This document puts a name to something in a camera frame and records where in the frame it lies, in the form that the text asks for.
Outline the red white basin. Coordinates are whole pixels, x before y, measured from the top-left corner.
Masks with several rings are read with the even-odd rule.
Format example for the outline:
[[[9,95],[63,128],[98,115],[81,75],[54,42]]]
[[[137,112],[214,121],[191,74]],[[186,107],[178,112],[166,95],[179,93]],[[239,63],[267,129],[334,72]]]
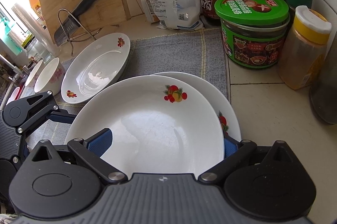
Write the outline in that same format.
[[[11,93],[11,95],[9,96],[9,99],[7,100],[6,105],[8,105],[9,103],[15,101],[19,94],[20,94],[21,88],[20,87],[16,87],[13,92]]]

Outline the grey checked table mat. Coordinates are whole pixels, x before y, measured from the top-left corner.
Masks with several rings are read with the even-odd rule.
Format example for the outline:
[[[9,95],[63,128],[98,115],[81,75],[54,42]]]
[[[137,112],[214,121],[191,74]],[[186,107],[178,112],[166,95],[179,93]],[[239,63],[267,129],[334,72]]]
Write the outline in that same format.
[[[163,35],[131,41],[130,55],[119,80],[160,72],[184,72],[213,84],[228,98],[227,66],[219,29]],[[61,94],[55,96],[61,109],[77,115],[84,105],[68,104]],[[70,124],[47,121],[27,138],[29,150],[41,139],[63,145]]]

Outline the clear bottle red cap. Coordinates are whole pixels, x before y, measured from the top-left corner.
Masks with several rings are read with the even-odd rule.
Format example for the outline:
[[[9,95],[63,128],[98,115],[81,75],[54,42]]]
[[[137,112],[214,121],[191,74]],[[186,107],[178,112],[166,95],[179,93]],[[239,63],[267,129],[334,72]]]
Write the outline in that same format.
[[[337,118],[337,60],[336,36],[324,61],[322,70],[309,92],[310,104],[315,116],[322,122],[336,125]]]

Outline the yellow lid spice jar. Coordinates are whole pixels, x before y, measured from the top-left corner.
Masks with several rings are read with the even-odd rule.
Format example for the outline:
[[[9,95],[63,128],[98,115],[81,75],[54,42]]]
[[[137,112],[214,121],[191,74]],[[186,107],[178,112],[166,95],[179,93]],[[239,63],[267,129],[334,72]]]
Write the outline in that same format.
[[[311,84],[323,66],[332,24],[305,5],[297,6],[292,27],[286,37],[278,73],[291,89]]]

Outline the white floral bowl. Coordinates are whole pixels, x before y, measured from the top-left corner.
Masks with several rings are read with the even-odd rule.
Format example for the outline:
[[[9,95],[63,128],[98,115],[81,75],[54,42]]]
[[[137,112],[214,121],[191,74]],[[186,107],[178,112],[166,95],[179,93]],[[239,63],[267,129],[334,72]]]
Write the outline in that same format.
[[[42,59],[34,66],[33,70],[31,71],[26,80],[25,86],[21,93],[21,98],[34,94],[35,83],[37,82],[37,79],[41,74],[42,70],[44,69],[44,67],[45,63],[43,62]]]
[[[60,93],[66,71],[60,59],[54,58],[42,70],[35,85],[36,94],[51,91],[53,96]]]

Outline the tall plastic wrap roll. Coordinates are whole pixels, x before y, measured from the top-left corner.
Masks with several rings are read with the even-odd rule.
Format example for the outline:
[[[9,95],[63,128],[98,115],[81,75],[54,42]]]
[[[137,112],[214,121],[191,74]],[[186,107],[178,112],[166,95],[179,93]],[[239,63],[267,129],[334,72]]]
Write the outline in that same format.
[[[17,3],[14,4],[11,9],[25,27],[29,29],[33,36],[40,41],[54,57],[58,57],[60,55],[60,48],[53,43],[48,30],[42,27],[31,12],[27,11],[24,7]]]

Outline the white plate with food stain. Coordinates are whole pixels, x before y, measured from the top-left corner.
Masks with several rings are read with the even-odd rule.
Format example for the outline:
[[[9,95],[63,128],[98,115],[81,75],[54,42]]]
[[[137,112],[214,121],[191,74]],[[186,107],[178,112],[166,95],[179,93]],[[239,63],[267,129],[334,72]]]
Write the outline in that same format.
[[[222,115],[226,119],[227,126],[229,127],[227,130],[229,136],[238,142],[242,140],[239,122],[233,107],[221,91],[210,82],[198,76],[183,72],[160,72],[155,73],[155,75],[175,78],[194,87],[209,101],[217,115]]]

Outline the green lid sauce jar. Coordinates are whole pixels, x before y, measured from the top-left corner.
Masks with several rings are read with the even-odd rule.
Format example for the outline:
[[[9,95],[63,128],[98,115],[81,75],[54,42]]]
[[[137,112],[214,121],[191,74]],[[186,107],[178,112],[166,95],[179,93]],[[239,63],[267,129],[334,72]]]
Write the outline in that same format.
[[[229,59],[251,69],[278,62],[290,22],[285,0],[217,0],[214,8]]]

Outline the chrome kitchen faucet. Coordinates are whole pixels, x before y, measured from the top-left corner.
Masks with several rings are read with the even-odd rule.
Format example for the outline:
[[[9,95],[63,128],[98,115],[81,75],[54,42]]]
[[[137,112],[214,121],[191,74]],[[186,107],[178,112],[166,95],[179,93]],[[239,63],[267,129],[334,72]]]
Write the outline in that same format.
[[[26,73],[19,69],[17,66],[13,65],[9,60],[7,60],[3,55],[0,54],[1,58],[1,77],[9,80],[15,78],[24,78]]]

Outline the black handled kitchen knife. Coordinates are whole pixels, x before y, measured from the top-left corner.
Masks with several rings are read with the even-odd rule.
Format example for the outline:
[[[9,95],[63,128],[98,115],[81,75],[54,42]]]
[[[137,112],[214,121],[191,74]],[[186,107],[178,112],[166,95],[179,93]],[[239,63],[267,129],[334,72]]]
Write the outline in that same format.
[[[88,11],[95,1],[97,0],[81,0],[75,9],[69,13],[66,9],[62,10],[67,13],[67,17],[63,22],[61,22],[58,17],[60,26],[54,33],[54,41],[57,46],[60,46],[64,42],[68,41],[70,36],[82,26],[79,17]]]

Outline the glass jar with green lid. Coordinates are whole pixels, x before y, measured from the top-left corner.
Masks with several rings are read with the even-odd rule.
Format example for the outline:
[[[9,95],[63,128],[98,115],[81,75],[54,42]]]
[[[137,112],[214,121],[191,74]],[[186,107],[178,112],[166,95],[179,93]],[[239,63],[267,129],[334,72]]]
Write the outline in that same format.
[[[25,49],[27,57],[34,63],[38,63],[40,60],[44,64],[48,64],[54,56],[49,52],[45,45],[37,40],[32,34],[29,34],[22,44]]]

